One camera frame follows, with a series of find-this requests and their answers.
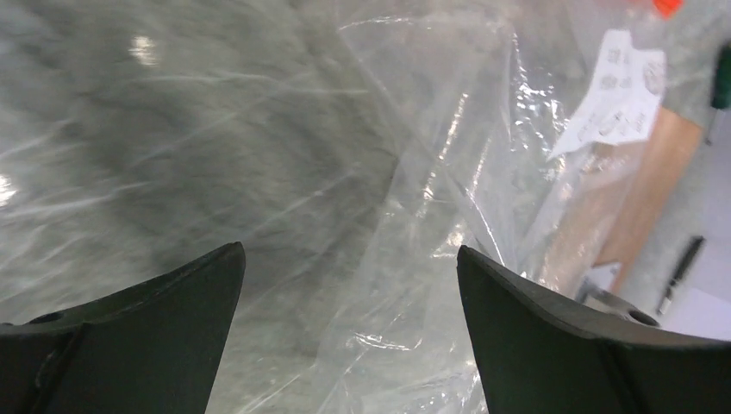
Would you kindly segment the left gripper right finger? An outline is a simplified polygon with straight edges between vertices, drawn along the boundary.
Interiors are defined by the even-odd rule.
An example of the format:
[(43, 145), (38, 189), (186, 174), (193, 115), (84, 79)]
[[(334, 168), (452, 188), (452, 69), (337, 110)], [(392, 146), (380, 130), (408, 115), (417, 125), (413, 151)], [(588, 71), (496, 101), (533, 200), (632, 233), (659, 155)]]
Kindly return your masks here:
[(457, 262), (489, 412), (729, 412), (728, 342), (593, 310), (467, 246)]

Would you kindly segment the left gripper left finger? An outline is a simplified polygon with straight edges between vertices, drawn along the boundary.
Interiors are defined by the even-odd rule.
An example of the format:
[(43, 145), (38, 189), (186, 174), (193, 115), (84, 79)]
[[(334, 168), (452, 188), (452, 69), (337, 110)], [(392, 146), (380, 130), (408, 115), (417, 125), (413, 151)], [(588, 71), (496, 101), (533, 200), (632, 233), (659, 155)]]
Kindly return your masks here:
[(245, 268), (233, 242), (109, 296), (3, 324), (2, 412), (205, 412)]

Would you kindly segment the clear zip top bag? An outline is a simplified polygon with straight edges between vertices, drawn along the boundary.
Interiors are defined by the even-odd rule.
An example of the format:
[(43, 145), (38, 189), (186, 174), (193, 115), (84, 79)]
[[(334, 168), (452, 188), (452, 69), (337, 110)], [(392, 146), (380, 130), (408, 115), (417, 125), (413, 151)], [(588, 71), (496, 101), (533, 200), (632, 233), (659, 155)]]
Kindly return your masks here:
[(484, 413), (462, 246), (572, 296), (665, 92), (651, 1), (338, 1), (397, 140), (378, 220), (300, 373), (242, 413)]

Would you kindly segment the black pliers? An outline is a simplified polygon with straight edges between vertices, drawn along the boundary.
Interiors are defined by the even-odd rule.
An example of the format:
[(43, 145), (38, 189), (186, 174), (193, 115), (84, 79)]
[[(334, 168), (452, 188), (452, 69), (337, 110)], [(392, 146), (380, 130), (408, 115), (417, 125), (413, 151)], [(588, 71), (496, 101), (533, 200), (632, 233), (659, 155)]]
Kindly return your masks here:
[(663, 295), (656, 307), (657, 315), (662, 316), (667, 312), (674, 298), (675, 290), (684, 281), (684, 278), (686, 277), (687, 273), (695, 262), (695, 259), (703, 248), (705, 242), (706, 239), (701, 235), (694, 235), (690, 238), (688, 244), (684, 248), (683, 253), (679, 257), (675, 268), (672, 271), (671, 277), (665, 284)]

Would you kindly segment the wooden base board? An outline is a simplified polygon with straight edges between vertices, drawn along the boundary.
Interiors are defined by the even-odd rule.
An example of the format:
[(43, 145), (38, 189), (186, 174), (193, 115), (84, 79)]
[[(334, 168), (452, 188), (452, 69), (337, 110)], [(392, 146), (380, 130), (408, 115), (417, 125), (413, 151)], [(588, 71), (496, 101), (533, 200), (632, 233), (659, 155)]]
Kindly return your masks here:
[(647, 142), (597, 145), (595, 156), (612, 166), (588, 169), (536, 280), (572, 296), (589, 270), (616, 263), (618, 292), (702, 141), (701, 126), (663, 108)]

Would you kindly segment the green screwdriver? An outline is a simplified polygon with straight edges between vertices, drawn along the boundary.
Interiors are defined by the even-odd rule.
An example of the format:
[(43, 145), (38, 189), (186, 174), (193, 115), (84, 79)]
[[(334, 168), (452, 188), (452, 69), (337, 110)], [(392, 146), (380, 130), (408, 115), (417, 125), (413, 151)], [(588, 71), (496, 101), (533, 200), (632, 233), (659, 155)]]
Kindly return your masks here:
[(730, 42), (727, 41), (715, 63), (710, 106), (716, 110), (726, 110), (730, 106), (730, 54)]

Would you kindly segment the metal bracket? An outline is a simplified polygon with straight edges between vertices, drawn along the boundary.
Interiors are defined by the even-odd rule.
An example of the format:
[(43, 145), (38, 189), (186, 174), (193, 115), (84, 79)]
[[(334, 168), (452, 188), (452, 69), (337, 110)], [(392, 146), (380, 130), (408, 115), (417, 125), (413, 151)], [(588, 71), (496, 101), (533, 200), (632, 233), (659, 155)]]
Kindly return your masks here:
[(582, 278), (574, 300), (596, 311), (615, 315), (633, 323), (659, 328), (660, 324), (657, 320), (609, 290), (621, 267), (622, 264), (619, 262), (592, 267)]

